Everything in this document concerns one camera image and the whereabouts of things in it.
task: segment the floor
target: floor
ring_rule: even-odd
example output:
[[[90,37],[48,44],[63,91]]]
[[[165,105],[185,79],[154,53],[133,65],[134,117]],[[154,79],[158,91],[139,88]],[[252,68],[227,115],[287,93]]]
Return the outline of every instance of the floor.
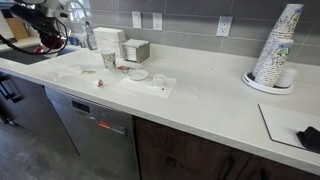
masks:
[[[93,168],[74,152],[50,144],[21,127],[0,123],[1,180],[117,179]]]

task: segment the sink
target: sink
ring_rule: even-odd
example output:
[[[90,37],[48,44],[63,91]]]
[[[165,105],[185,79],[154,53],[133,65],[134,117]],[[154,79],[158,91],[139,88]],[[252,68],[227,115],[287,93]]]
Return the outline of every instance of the sink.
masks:
[[[21,49],[33,52],[36,47],[38,47],[38,45],[37,46],[29,46],[29,47],[21,48]],[[65,48],[64,50],[59,52],[58,56],[63,56],[64,54],[68,54],[68,53],[71,53],[74,51],[75,50]],[[11,61],[26,64],[26,65],[34,64],[34,63],[41,62],[41,61],[48,59],[42,55],[30,56],[30,55],[22,54],[18,51],[15,51],[15,50],[0,52],[0,58],[9,59]]]

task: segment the white countertop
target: white countertop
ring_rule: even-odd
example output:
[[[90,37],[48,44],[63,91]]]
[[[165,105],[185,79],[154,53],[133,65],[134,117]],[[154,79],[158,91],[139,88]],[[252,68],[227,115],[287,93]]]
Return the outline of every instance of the white countertop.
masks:
[[[0,58],[0,71],[320,175],[320,155],[271,141],[258,108],[261,103],[320,116],[320,85],[308,76],[319,77],[319,67],[296,65],[301,75],[293,93],[271,95],[242,82],[254,58],[161,45],[152,45],[151,54],[145,70],[178,79],[169,98],[116,87],[126,74],[104,69],[100,55],[86,49],[32,65]],[[58,70],[75,66],[96,74],[58,78]],[[98,79],[103,88],[94,86]]]

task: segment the dishwasher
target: dishwasher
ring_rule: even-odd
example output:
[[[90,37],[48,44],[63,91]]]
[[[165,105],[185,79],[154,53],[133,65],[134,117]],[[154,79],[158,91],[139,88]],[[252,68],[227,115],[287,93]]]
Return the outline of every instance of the dishwasher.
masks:
[[[84,162],[111,174],[110,179],[140,179],[132,115],[45,90]]]

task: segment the electrical outlet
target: electrical outlet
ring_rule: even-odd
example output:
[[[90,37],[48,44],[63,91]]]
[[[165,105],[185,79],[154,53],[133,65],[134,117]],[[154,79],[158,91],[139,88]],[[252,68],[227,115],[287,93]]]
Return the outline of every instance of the electrical outlet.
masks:
[[[132,11],[132,24],[135,29],[142,29],[141,12]]]
[[[231,24],[232,24],[232,16],[220,16],[219,25],[217,29],[217,36],[228,37]]]
[[[162,31],[162,14],[153,13],[153,30]]]

